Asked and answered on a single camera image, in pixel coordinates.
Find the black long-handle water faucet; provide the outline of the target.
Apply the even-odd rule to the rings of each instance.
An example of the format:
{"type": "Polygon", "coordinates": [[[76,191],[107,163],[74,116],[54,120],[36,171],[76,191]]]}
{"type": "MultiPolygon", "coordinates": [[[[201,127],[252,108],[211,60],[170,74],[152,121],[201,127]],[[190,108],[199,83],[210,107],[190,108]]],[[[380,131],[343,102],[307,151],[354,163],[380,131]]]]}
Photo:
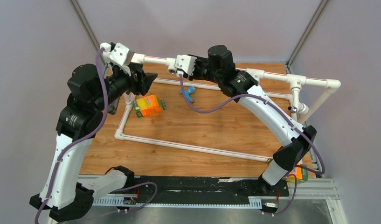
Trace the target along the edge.
{"type": "Polygon", "coordinates": [[[114,101],[112,101],[109,104],[109,107],[108,107],[108,113],[109,114],[111,114],[111,115],[115,115],[116,114],[117,109],[118,109],[119,99],[120,99],[120,97],[116,98],[114,101]]]}

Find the white PVC pipe frame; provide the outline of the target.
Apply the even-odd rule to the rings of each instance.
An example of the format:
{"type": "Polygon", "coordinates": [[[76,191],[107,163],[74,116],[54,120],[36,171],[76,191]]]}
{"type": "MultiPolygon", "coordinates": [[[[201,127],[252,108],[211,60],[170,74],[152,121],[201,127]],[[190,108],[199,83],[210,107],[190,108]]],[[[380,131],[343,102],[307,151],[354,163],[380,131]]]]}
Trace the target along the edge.
{"type": "MultiPolygon", "coordinates": [[[[176,68],[174,67],[176,58],[160,58],[160,57],[153,57],[153,56],[146,56],[144,54],[137,54],[135,53],[131,63],[139,63],[139,64],[145,64],[145,63],[153,63],[153,64],[162,64],[167,67],[167,70],[170,74],[176,75],[176,68]]],[[[309,112],[306,115],[301,115],[303,119],[306,119],[310,117],[325,101],[326,99],[333,93],[337,91],[337,89],[341,86],[341,83],[339,80],[336,79],[314,79],[314,78],[307,78],[305,76],[300,75],[294,75],[294,74],[276,74],[276,73],[269,73],[264,70],[256,70],[256,69],[239,69],[239,70],[245,70],[253,75],[256,76],[257,80],[260,81],[262,78],[277,80],[277,81],[284,81],[290,85],[290,89],[294,87],[298,87],[302,89],[303,85],[314,85],[314,86],[323,86],[325,87],[324,93],[320,96],[320,98],[311,106],[309,107],[309,112]]],[[[184,79],[179,76],[179,81],[177,82],[178,85],[184,86],[184,79]]],[[[218,90],[220,88],[217,84],[213,83],[213,86],[216,87],[218,90]]],[[[266,94],[267,96],[272,98],[274,97],[273,94],[266,94]]],[[[293,118],[295,121],[297,121],[300,124],[303,124],[302,120],[296,120],[295,117],[298,115],[295,114],[288,114],[291,118],[293,118]]],[[[256,161],[264,161],[264,162],[271,162],[273,157],[263,157],[263,156],[256,156],[256,155],[250,155],[248,156],[248,159],[250,160],[256,160],[256,161]]]]}

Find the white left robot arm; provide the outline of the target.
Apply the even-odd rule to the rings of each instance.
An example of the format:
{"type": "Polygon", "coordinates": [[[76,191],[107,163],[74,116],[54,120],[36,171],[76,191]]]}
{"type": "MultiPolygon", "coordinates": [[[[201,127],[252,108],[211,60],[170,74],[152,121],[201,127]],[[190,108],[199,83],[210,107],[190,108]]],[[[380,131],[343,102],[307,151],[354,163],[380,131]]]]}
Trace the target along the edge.
{"type": "Polygon", "coordinates": [[[116,166],[90,182],[79,182],[83,159],[109,113],[109,105],[124,93],[145,95],[157,73],[144,72],[143,66],[131,63],[129,71],[119,66],[107,69],[83,64],[73,70],[67,85],[70,94],[56,126],[56,147],[49,178],[41,193],[30,198],[39,212],[49,211],[49,218],[63,223],[84,217],[92,204],[113,192],[130,193],[139,189],[134,172],[116,166]]]}

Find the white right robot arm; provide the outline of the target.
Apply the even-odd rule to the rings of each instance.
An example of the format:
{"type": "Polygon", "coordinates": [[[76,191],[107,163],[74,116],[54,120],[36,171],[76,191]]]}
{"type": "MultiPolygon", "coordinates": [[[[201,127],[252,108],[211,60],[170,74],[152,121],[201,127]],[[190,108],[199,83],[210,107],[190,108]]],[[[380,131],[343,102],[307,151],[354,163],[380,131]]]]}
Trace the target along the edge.
{"type": "Polygon", "coordinates": [[[236,68],[232,52],[225,45],[210,47],[206,58],[187,55],[179,60],[177,67],[184,72],[181,78],[217,84],[231,101],[251,111],[272,131],[281,147],[261,174],[258,187],[267,196],[275,192],[277,183],[314,147],[316,129],[303,126],[279,108],[265,94],[255,75],[236,68]]]}

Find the orange box near right arm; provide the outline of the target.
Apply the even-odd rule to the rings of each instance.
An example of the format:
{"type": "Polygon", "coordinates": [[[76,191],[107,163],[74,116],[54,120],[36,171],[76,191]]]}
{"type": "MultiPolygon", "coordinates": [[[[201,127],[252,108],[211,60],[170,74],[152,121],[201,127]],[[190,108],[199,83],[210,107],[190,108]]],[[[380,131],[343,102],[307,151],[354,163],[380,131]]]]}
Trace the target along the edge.
{"type": "Polygon", "coordinates": [[[308,171],[305,170],[307,166],[305,164],[298,163],[295,168],[290,172],[290,175],[285,177],[284,179],[287,182],[295,183],[295,178],[297,180],[297,183],[304,183],[308,181],[308,171]]]}

